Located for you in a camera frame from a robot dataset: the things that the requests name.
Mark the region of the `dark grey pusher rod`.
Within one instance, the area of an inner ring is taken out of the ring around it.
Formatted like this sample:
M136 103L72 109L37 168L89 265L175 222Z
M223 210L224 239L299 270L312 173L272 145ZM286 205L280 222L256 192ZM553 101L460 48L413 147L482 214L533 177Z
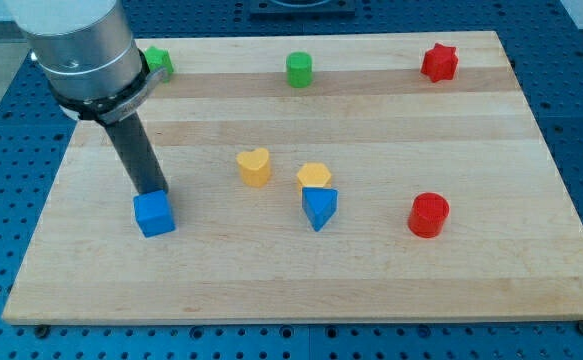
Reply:
M168 192L168 183L140 117L132 115L104 127L138 194Z

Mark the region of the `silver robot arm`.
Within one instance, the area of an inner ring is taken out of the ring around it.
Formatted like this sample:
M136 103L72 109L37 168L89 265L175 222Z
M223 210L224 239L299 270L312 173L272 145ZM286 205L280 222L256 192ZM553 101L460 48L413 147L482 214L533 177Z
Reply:
M140 194L168 183L137 113L160 82L137 47L120 0L8 0L52 96L76 121L107 133Z

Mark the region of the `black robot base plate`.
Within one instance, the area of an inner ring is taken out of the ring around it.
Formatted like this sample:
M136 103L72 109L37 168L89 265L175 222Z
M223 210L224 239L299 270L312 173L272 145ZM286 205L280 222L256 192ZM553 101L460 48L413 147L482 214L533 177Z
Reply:
M250 0L246 1L250 19L354 17L356 0Z

